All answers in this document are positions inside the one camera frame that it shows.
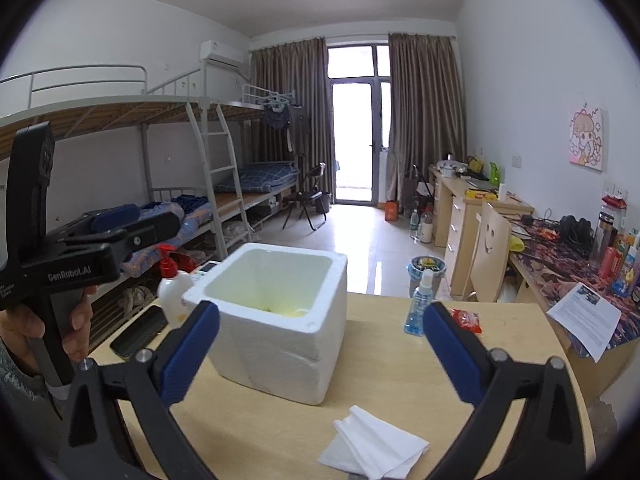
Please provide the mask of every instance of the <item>curtain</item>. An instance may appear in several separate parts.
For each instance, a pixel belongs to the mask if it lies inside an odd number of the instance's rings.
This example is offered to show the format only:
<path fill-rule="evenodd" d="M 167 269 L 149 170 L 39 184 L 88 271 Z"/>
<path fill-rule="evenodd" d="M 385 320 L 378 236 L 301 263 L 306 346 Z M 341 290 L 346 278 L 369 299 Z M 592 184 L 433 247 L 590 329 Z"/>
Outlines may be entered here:
<path fill-rule="evenodd" d="M 466 128 L 450 38 L 390 34 L 389 56 L 392 126 L 386 194 L 402 203 L 402 178 L 412 164 L 426 174 L 447 152 L 466 161 Z"/>
<path fill-rule="evenodd" d="M 332 132 L 331 91 L 328 81 L 329 51 L 324 38 L 287 43 L 252 52 L 252 84 L 277 92 L 295 91 L 296 101 L 306 108 L 310 136 L 300 163 L 303 174 L 324 162 L 321 190 L 335 197 L 335 147 Z M 252 152 L 255 162 L 293 160 L 287 149 L 285 130 L 265 124 L 252 126 Z"/>

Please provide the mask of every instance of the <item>chair backrest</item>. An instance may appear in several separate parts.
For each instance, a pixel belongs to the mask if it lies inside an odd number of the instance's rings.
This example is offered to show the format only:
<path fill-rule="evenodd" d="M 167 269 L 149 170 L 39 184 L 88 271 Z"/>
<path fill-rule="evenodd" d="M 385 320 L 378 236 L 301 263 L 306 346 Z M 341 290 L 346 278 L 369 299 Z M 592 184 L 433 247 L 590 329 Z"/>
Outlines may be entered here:
<path fill-rule="evenodd" d="M 511 224 L 489 202 L 482 202 L 482 220 L 471 264 L 471 283 L 478 301 L 498 299 L 509 259 Z"/>
<path fill-rule="evenodd" d="M 318 180 L 320 177 L 324 175 L 324 170 L 326 169 L 326 164 L 324 162 L 320 162 L 317 166 L 314 166 L 309 170 L 309 172 L 305 175 L 302 184 L 308 180 L 311 184 L 311 189 L 315 189 L 318 187 Z"/>

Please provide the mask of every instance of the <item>door frame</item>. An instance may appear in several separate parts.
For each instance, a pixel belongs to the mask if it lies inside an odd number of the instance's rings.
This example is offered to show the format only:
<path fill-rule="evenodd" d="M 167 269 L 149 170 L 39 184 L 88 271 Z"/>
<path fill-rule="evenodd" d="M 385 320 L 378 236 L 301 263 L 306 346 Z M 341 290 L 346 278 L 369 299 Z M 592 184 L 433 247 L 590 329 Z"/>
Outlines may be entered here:
<path fill-rule="evenodd" d="M 368 84 L 369 87 L 371 88 L 371 201 L 364 202 L 361 200 L 339 200 L 338 197 L 335 196 L 335 203 L 337 204 L 378 206 L 378 197 L 380 196 L 380 153 L 384 149 L 382 147 L 382 85 L 381 83 L 391 83 L 391 78 L 389 76 L 378 75 L 377 47 L 382 44 L 383 43 L 362 43 L 362 44 L 348 44 L 348 45 L 342 45 L 342 46 L 329 47 L 329 49 L 332 49 L 332 48 L 349 48 L 351 46 L 368 46 L 371 48 L 372 60 L 373 60 L 373 76 L 336 77 L 336 78 L 329 79 L 329 82 L 331 83 L 331 95 L 332 95 L 332 128 L 334 127 L 334 115 L 333 115 L 334 85 L 360 83 L 360 84 Z"/>

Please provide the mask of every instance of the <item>blue plaid blanket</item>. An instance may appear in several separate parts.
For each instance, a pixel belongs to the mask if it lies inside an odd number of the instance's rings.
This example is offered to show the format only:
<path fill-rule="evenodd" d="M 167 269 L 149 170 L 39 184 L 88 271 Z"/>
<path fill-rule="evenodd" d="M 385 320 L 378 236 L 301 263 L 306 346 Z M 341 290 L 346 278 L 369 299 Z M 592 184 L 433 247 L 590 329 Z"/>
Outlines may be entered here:
<path fill-rule="evenodd" d="M 293 162 L 258 162 L 239 170 L 240 187 L 244 193 L 269 193 L 298 179 L 299 171 Z M 236 192 L 233 175 L 214 188 L 216 193 Z"/>

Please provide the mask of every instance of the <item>metal bolt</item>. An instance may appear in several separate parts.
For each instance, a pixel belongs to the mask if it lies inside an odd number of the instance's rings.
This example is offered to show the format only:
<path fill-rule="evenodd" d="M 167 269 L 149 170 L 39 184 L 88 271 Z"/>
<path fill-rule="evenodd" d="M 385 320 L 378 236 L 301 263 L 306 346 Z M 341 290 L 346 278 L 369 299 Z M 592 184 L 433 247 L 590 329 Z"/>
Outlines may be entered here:
<path fill-rule="evenodd" d="M 562 370 L 564 368 L 564 361 L 555 355 L 551 359 L 549 359 L 549 364 L 556 370 Z"/>
<path fill-rule="evenodd" d="M 95 361 L 93 359 L 91 359 L 90 357 L 85 357 L 78 364 L 78 368 L 80 368 L 83 372 L 85 372 L 89 368 L 91 368 L 94 365 L 94 363 L 95 363 Z"/>
<path fill-rule="evenodd" d="M 136 354 L 136 361 L 138 361 L 139 363 L 148 363 L 149 361 L 151 361 L 151 358 L 153 356 L 154 353 L 152 350 L 149 350 L 149 348 L 143 348 Z"/>
<path fill-rule="evenodd" d="M 509 358 L 509 354 L 502 348 L 492 348 L 489 350 L 489 357 L 496 362 L 503 363 Z"/>

